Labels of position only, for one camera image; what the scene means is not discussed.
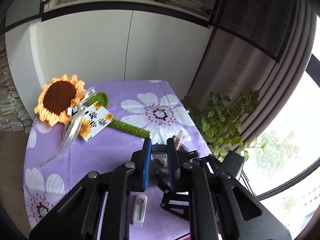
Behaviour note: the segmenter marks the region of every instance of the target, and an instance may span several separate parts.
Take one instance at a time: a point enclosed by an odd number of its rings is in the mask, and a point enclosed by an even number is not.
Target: white cabinet door
[[[47,80],[77,74],[85,82],[124,80],[132,11],[97,10],[63,15],[39,25]]]
[[[166,80],[179,98],[191,85],[211,30],[178,18],[133,11],[126,80]]]

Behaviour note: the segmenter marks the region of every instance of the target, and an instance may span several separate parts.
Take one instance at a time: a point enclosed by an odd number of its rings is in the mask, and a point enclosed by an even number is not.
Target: brown sunflower center
[[[53,83],[43,98],[43,106],[50,112],[60,115],[66,110],[71,99],[76,97],[75,87],[67,81],[58,81]]]

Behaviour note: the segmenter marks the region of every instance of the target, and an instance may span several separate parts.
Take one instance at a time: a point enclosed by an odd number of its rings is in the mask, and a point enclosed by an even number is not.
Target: plant stem
[[[221,117],[220,122],[218,122],[218,124],[216,125],[216,127],[221,123],[221,121],[222,121],[223,117],[226,115],[226,113],[228,113],[228,112],[231,110],[231,108],[233,108],[233,107],[239,102],[239,100],[243,97],[243,95],[244,95],[244,93],[240,96],[240,98],[238,99],[238,101],[236,101],[236,102],[233,104],[233,106],[231,106],[231,107],[224,113],[224,115]]]

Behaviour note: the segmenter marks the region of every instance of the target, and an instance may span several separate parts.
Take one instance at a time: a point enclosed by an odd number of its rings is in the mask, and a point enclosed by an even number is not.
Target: table
[[[201,156],[210,154],[206,142],[197,130],[182,103],[166,81],[125,81],[87,84],[109,97],[108,110],[116,119],[151,131],[152,143],[166,143],[167,138],[183,130],[184,145],[198,150]],[[41,169],[36,165],[50,157],[63,140],[62,124],[50,127],[36,116],[30,131],[24,163],[24,196],[31,228],[59,202],[88,172],[105,173],[130,160],[134,151],[142,148],[143,139],[104,128],[89,142],[76,139],[59,159]],[[148,197],[145,222],[141,228],[130,225],[130,239],[174,240],[189,232],[189,223],[160,207],[163,192],[151,183],[144,193]]]

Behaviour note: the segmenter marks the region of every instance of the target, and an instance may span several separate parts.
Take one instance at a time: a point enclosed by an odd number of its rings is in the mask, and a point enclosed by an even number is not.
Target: pile of newspapers
[[[30,132],[32,120],[28,115],[10,73],[4,35],[0,36],[0,131]]]

